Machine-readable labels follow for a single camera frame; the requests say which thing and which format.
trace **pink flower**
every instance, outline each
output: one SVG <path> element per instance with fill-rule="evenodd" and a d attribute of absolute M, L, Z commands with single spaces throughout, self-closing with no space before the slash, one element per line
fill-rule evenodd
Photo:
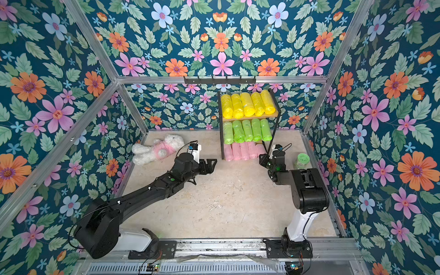
<path fill-rule="evenodd" d="M 111 98 L 110 98 L 111 105 L 114 105 L 115 103 L 119 102 L 119 100 L 117 99 L 118 96 L 119 96 L 119 94 L 117 92 L 111 96 Z"/>
<path fill-rule="evenodd" d="M 252 92 L 261 92 L 261 90 L 263 90 L 261 87 L 263 86 L 264 83 L 255 83 L 254 85 L 249 86 L 247 90 Z"/>
<path fill-rule="evenodd" d="M 364 176 L 365 173 L 368 172 L 368 169 L 365 167 L 366 165 L 366 162 L 361 162 L 360 160 L 358 160 L 358 164 L 355 164 L 355 167 L 357 169 L 356 174 Z"/>
<path fill-rule="evenodd" d="M 197 87 L 197 84 L 184 84 L 185 92 L 191 92 L 191 94 L 195 95 L 195 91 L 200 91 L 200 87 Z"/>
<path fill-rule="evenodd" d="M 219 53 L 218 56 L 219 60 L 211 60 L 210 63 L 214 67 L 217 67 L 213 71 L 213 75 L 219 75 L 221 73 L 221 76 L 224 76 L 224 74 L 232 75 L 232 70 L 229 68 L 232 66 L 235 61 L 232 59 L 226 60 L 226 54 L 224 52 Z"/>
<path fill-rule="evenodd" d="M 203 103 L 211 102 L 210 98 L 211 97 L 209 95 L 207 95 L 205 92 L 204 95 L 200 96 L 200 101 Z"/>
<path fill-rule="evenodd" d="M 61 96 L 62 98 L 64 98 L 63 102 L 64 103 L 69 103 L 69 104 L 73 104 L 72 100 L 77 99 L 76 97 L 74 97 L 72 95 L 72 91 L 67 91 L 66 89 L 62 90 L 62 94 L 59 94 L 59 96 Z"/>
<path fill-rule="evenodd" d="M 98 117 L 101 117 L 101 116 L 106 116 L 107 115 L 107 113 L 106 113 L 106 110 L 108 109 L 109 107 L 107 107 L 107 106 L 103 106 L 103 108 L 98 112 Z"/>
<path fill-rule="evenodd" d="M 29 232 L 24 232 L 20 234 L 20 237 L 23 239 L 21 248 L 25 247 L 29 244 L 29 247 L 34 247 L 37 243 L 37 240 L 44 237 L 42 232 L 44 229 L 44 225 L 40 225 L 37 227 L 35 224 L 32 224 L 29 228 Z"/>
<path fill-rule="evenodd" d="M 38 121 L 36 117 L 32 118 L 32 121 L 25 121 L 25 123 L 29 126 L 29 128 L 26 129 L 26 132 L 33 132 L 35 136 L 39 136 L 40 132 L 46 131 L 46 129 L 43 128 L 44 121 Z"/>
<path fill-rule="evenodd" d="M 26 219 L 27 213 L 29 213 L 29 215 L 38 215 L 38 207 L 34 205 L 39 204 L 42 200 L 43 197 L 38 196 L 26 203 L 17 216 L 17 222 L 21 224 Z"/>
<path fill-rule="evenodd" d="M 198 3 L 198 0 L 187 0 L 187 5 L 191 7 L 193 2 Z"/>
<path fill-rule="evenodd" d="M 160 93 L 159 94 L 159 99 L 160 99 L 160 101 L 163 101 L 163 102 L 167 103 L 168 100 L 169 100 L 169 97 L 168 97 L 168 95 L 164 95 L 163 93 Z"/>
<path fill-rule="evenodd" d="M 282 90 L 282 84 L 281 83 L 270 83 L 271 89 L 276 93 L 278 90 Z"/>
<path fill-rule="evenodd" d="M 104 122 L 99 123 L 98 127 L 99 127 L 98 132 L 100 132 L 102 135 L 105 135 L 105 134 L 107 134 L 109 132 L 107 130 L 107 128 L 109 128 L 109 126 L 106 125 Z"/>
<path fill-rule="evenodd" d="M 137 58 L 138 59 L 138 65 L 142 65 L 142 68 L 149 68 L 150 67 L 150 65 L 149 65 L 149 63 L 150 63 L 150 61 L 149 60 L 145 60 L 145 57 L 142 57 L 142 58 Z"/>
<path fill-rule="evenodd" d="M 172 94 L 174 94 L 174 91 L 178 91 L 179 88 L 177 87 L 177 84 L 164 84 L 165 85 L 165 91 L 170 91 Z"/>
<path fill-rule="evenodd" d="M 68 115 L 73 114 L 75 109 L 72 106 L 66 106 L 63 108 L 63 102 L 61 96 L 57 95 L 54 99 L 55 106 L 49 100 L 42 100 L 43 106 L 49 111 L 39 111 L 35 117 L 48 121 L 51 120 L 48 124 L 49 133 L 54 133 L 58 130 L 58 125 L 64 131 L 68 131 L 70 127 L 73 125 L 73 120 L 68 117 Z"/>
<path fill-rule="evenodd" d="M 51 174 L 44 180 L 44 185 L 49 186 L 52 182 L 52 180 L 59 180 L 59 174 L 55 173 L 58 172 L 61 169 L 61 165 L 55 165 L 54 169 L 52 170 Z"/>
<path fill-rule="evenodd" d="M 341 124 L 341 123 L 339 123 L 339 121 L 337 122 L 337 124 L 334 126 L 334 131 L 338 134 L 338 135 L 340 135 L 341 133 L 342 133 L 342 125 L 343 124 Z"/>
<path fill-rule="evenodd" d="M 367 114 L 367 116 L 364 117 L 362 121 L 362 125 L 369 125 L 371 122 L 371 129 L 373 129 L 373 131 L 377 131 L 377 129 L 379 128 L 378 119 L 382 122 L 386 122 L 389 120 L 389 115 L 386 112 L 381 112 L 388 106 L 388 102 L 389 99 L 382 99 L 378 104 L 378 98 L 373 95 L 370 101 L 371 107 L 362 107 L 362 112 L 364 114 Z"/>
<path fill-rule="evenodd" d="M 139 76 L 138 73 L 145 72 L 144 69 L 136 66 L 138 64 L 138 59 L 136 57 L 130 58 L 130 61 L 128 60 L 128 57 L 123 53 L 120 53 L 119 57 L 122 59 L 122 61 L 115 60 L 115 63 L 116 63 L 116 65 L 123 67 L 123 69 L 122 69 L 123 75 L 131 74 L 132 76 L 137 77 L 137 76 Z"/>
<path fill-rule="evenodd" d="M 303 65 L 307 64 L 307 59 L 305 57 L 300 56 L 299 59 L 295 60 L 295 67 L 302 68 Z"/>
<path fill-rule="evenodd" d="M 313 57 L 309 56 L 307 57 L 307 64 L 309 66 L 304 66 L 304 68 L 301 69 L 301 72 L 306 73 L 308 72 L 307 75 L 311 76 L 311 75 L 315 75 L 315 73 L 317 75 L 321 75 L 324 73 L 324 69 L 321 68 L 322 66 L 327 65 L 330 60 L 329 59 L 324 59 L 324 52 L 320 52 L 317 56 L 316 59 L 314 59 Z"/>
<path fill-rule="evenodd" d="M 404 135 L 407 135 L 408 130 L 415 131 L 415 127 L 413 126 L 413 124 L 416 122 L 417 120 L 415 118 L 410 120 L 410 115 L 406 115 L 405 116 L 405 120 L 403 119 L 399 119 L 398 123 L 400 124 L 399 127 L 397 127 L 397 130 L 399 131 L 403 131 Z"/>
<path fill-rule="evenodd" d="M 373 96 L 373 93 L 371 92 L 371 89 L 368 90 L 364 90 L 363 91 L 363 96 L 360 97 L 360 99 L 362 99 L 362 103 L 365 104 L 365 102 L 370 103 L 370 98 Z"/>
<path fill-rule="evenodd" d="M 340 99 L 337 100 L 337 106 L 334 107 L 336 110 L 336 116 L 342 117 L 344 115 L 344 111 L 347 110 L 347 107 L 345 105 L 345 99 L 342 101 Z"/>
<path fill-rule="evenodd" d="M 402 222 L 400 220 L 397 221 L 397 224 L 392 221 L 391 226 L 393 227 L 393 229 L 391 229 L 391 234 L 397 235 L 397 240 L 399 242 L 402 242 L 402 239 L 409 242 L 407 234 L 410 230 L 406 227 L 402 228 Z"/>
<path fill-rule="evenodd" d="M 249 50 L 246 51 L 242 51 L 242 55 L 240 56 L 241 59 L 243 59 L 243 62 L 245 62 L 246 60 L 250 60 L 252 54 L 249 52 Z"/>
<path fill-rule="evenodd" d="M 389 174 L 392 171 L 394 171 L 394 166 L 387 165 L 385 167 L 385 160 L 383 158 L 381 158 L 379 164 L 380 166 L 377 163 L 373 163 L 373 168 L 377 171 L 373 174 L 373 178 L 375 179 L 380 178 L 382 186 L 386 185 L 387 180 L 389 182 L 394 182 L 394 177 L 391 174 Z"/>
<path fill-rule="evenodd" d="M 403 214 L 407 219 L 411 218 L 411 212 L 414 214 L 420 214 L 420 209 L 413 205 L 413 202 L 416 202 L 417 196 L 415 194 L 409 194 L 407 197 L 407 193 L 405 189 L 402 187 L 399 188 L 399 194 L 391 194 L 392 198 L 397 201 L 394 205 L 394 210 L 400 211 L 403 209 Z"/>
<path fill-rule="evenodd" d="M 289 93 L 288 93 L 288 92 L 285 92 L 284 94 L 280 94 L 280 95 L 279 95 L 279 100 L 280 100 L 281 102 L 289 100 Z"/>
<path fill-rule="evenodd" d="M 17 19 L 13 13 L 17 13 L 17 9 L 12 6 L 8 6 L 7 0 L 0 0 L 0 19 L 6 21 L 9 18 L 10 20 L 17 22 Z"/>
<path fill-rule="evenodd" d="M 417 21 L 420 18 L 420 14 L 426 11 L 428 8 L 429 8 L 429 4 L 426 2 L 426 0 L 414 0 L 414 7 L 410 7 L 406 11 L 406 14 L 410 15 L 408 16 L 406 23 L 411 21 L 411 19 Z"/>
<path fill-rule="evenodd" d="M 205 58 L 205 56 L 202 54 L 202 51 L 197 51 L 197 50 L 194 50 L 192 56 L 194 57 L 194 61 L 200 61 L 200 62 L 202 62 L 202 59 Z"/>
<path fill-rule="evenodd" d="M 81 172 L 80 172 L 80 169 L 81 169 L 81 167 L 82 167 L 82 165 L 80 165 L 78 162 L 75 162 L 75 163 L 69 163 L 69 169 L 67 169 L 67 172 L 68 173 L 70 173 L 70 176 L 71 177 L 74 177 L 75 176 L 75 174 L 77 174 L 77 175 L 79 175 Z"/>

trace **pink trash bag roll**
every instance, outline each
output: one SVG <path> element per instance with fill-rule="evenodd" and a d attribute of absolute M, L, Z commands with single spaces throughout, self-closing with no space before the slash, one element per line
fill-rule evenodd
<path fill-rule="evenodd" d="M 230 144 L 223 144 L 223 152 L 224 152 L 224 159 L 226 161 L 231 161 L 234 159 L 234 156 L 232 154 L 232 148 Z"/>
<path fill-rule="evenodd" d="M 240 144 L 239 143 L 234 142 L 232 144 L 232 154 L 234 156 L 235 161 L 241 160 L 242 153 L 240 152 Z"/>

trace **marble floor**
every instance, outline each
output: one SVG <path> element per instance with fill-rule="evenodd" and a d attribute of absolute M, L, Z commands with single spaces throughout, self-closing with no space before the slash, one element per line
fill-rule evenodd
<path fill-rule="evenodd" d="M 200 158 L 217 158 L 211 175 L 196 177 L 197 185 L 185 183 L 176 195 L 156 202 L 128 218 L 125 228 L 148 228 L 159 238 L 261 238 L 280 237 L 291 222 L 293 205 L 290 186 L 275 185 L 258 159 L 223 161 L 219 131 L 151 131 L 145 145 L 152 140 L 177 134 L 185 142 L 197 139 L 202 145 Z M 277 131 L 274 144 L 292 147 L 286 152 L 287 169 L 299 153 L 305 153 L 298 131 Z M 174 164 L 174 157 L 146 165 L 137 165 L 124 194 L 150 184 Z M 327 211 L 318 215 L 310 237 L 336 236 Z"/>

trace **stuffed animal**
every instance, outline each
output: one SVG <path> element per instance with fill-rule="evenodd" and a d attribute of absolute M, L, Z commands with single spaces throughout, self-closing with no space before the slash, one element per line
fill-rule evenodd
<path fill-rule="evenodd" d="M 140 143 L 133 145 L 132 152 L 135 154 L 133 157 L 134 164 L 143 165 L 166 158 L 185 145 L 183 138 L 177 135 L 167 135 L 163 141 L 154 139 L 153 143 L 153 146 L 144 146 Z"/>

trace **shelf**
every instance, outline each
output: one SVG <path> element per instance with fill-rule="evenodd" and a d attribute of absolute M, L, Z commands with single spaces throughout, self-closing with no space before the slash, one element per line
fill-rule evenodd
<path fill-rule="evenodd" d="M 265 115 L 262 115 L 262 116 L 259 116 L 259 117 L 252 116 L 252 117 L 229 118 L 229 119 L 223 118 L 223 122 L 234 121 L 234 120 L 245 120 L 245 119 L 252 120 L 254 118 L 263 119 L 263 118 L 271 118 L 271 117 L 278 117 L 278 111 L 275 111 L 273 114 L 265 114 Z"/>

